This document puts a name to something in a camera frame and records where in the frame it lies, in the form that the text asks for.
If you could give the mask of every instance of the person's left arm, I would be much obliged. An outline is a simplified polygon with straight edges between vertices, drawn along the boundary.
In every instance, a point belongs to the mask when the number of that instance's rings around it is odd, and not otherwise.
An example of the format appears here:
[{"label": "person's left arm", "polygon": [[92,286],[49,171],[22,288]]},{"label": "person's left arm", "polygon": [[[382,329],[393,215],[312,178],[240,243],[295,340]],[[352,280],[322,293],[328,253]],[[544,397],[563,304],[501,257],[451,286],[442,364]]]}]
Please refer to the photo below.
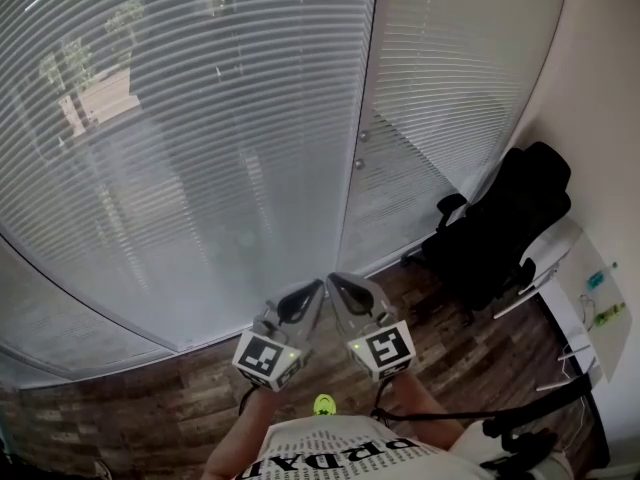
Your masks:
[{"label": "person's left arm", "polygon": [[243,413],[209,456],[201,480],[229,480],[253,464],[279,399],[277,393],[265,388],[249,396]]}]

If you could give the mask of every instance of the chair backrest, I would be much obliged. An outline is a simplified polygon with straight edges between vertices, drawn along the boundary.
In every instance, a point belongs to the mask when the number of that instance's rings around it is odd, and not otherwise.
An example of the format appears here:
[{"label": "chair backrest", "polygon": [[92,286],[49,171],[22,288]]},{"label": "chair backrest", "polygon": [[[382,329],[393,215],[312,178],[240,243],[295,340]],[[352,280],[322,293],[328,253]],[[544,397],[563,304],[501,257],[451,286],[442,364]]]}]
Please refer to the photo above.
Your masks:
[{"label": "chair backrest", "polygon": [[565,192],[571,168],[551,147],[536,142],[505,156],[491,188],[465,218],[494,260],[519,262],[527,247],[571,208]]}]

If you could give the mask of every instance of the white marker cube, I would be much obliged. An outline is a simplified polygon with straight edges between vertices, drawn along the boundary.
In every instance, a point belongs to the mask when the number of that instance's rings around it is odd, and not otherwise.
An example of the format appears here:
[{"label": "white marker cube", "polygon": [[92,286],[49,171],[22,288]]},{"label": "white marker cube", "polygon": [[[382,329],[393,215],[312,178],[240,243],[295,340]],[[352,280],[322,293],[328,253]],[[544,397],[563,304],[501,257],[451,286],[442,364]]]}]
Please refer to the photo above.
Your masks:
[{"label": "white marker cube", "polygon": [[244,331],[232,364],[251,383],[280,391],[302,369],[305,360],[306,354],[297,348]]},{"label": "white marker cube", "polygon": [[347,348],[354,361],[375,382],[406,370],[416,356],[416,349],[404,320],[349,341]]}]

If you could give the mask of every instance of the white t-shirt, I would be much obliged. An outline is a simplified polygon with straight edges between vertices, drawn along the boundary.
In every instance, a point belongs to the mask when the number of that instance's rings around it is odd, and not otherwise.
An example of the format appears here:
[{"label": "white t-shirt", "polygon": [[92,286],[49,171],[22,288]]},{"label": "white t-shirt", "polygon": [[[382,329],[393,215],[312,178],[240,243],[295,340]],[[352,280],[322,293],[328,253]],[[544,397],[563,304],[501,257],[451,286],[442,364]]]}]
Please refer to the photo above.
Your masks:
[{"label": "white t-shirt", "polygon": [[[366,416],[314,416],[272,426],[259,460],[236,478],[493,480],[495,476],[478,464],[501,455],[499,440],[484,436],[479,424],[471,425],[445,452],[398,437]],[[532,471],[536,479],[573,479],[566,461],[556,455]]]}]

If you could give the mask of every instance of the forearm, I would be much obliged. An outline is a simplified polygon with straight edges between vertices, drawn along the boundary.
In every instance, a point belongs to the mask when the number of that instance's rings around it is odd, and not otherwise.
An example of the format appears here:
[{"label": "forearm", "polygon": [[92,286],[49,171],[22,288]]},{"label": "forearm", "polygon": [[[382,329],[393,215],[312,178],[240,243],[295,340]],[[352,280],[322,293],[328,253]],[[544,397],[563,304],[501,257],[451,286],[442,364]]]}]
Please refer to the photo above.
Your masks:
[{"label": "forearm", "polygon": [[[393,378],[393,392],[404,414],[446,414],[447,411],[410,372],[401,372]],[[411,427],[420,441],[448,450],[464,429],[457,420],[412,421]]]},{"label": "forearm", "polygon": [[229,479],[242,473],[257,458],[278,407],[278,395],[264,388],[247,400],[244,412],[211,453],[203,480]]}]

